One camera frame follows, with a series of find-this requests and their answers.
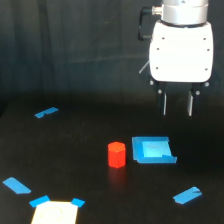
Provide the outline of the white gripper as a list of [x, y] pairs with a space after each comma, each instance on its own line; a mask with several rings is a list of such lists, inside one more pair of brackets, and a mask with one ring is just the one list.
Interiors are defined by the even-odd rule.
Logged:
[[[155, 23], [149, 47], [152, 78], [158, 82], [158, 108], [166, 115], [167, 83], [200, 84], [208, 81], [213, 66], [213, 33], [209, 22], [196, 27], [168, 26]], [[187, 111], [193, 114], [194, 96], [188, 94]]]

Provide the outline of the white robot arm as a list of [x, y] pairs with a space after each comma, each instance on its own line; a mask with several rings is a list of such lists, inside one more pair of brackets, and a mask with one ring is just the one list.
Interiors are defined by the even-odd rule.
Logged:
[[159, 6], [144, 7], [142, 17], [157, 16], [149, 42], [150, 83], [157, 87], [158, 108], [167, 108], [166, 85], [189, 83], [188, 114], [197, 111], [201, 88], [209, 84], [213, 68], [214, 41], [207, 21], [209, 0], [162, 0]]

